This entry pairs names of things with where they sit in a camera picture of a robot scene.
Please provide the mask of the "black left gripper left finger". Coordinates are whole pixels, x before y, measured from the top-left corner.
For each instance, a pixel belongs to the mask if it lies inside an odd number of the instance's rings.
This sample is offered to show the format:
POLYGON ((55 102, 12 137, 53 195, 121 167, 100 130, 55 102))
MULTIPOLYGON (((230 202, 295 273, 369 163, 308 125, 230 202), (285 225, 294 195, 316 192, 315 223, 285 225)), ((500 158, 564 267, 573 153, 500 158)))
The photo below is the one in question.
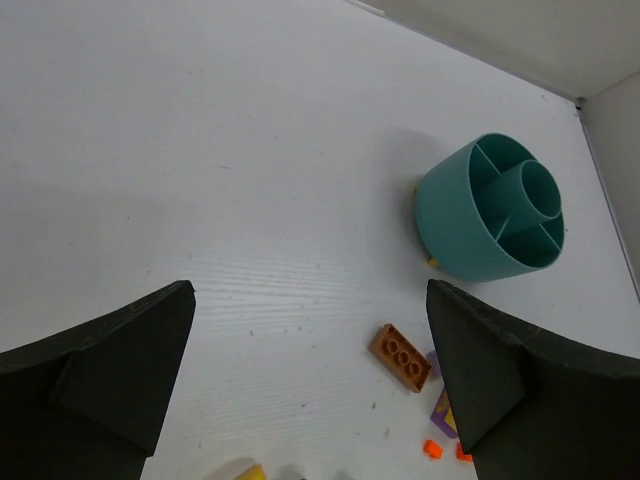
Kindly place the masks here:
POLYGON ((138 479, 155 453, 195 313, 175 281, 1 355, 4 479, 138 479))

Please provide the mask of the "purple printed lego tile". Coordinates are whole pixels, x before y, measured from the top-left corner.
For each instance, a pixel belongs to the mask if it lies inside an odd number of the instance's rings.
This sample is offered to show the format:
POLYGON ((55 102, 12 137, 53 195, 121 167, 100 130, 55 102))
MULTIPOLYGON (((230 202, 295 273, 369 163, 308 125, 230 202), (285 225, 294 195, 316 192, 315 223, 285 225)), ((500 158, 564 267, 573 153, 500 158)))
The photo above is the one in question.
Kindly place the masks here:
POLYGON ((456 439, 458 437, 453 411, 445 388, 441 390, 430 419, 448 438, 456 439))

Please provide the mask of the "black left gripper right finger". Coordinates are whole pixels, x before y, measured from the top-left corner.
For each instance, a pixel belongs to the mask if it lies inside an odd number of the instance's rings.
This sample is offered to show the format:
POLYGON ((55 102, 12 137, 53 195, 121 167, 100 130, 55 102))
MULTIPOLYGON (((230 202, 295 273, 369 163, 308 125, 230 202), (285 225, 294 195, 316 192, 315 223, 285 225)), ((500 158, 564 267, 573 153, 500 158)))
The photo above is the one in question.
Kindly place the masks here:
POLYGON ((480 479, 636 479, 639 362, 442 280, 426 311, 458 437, 480 479))

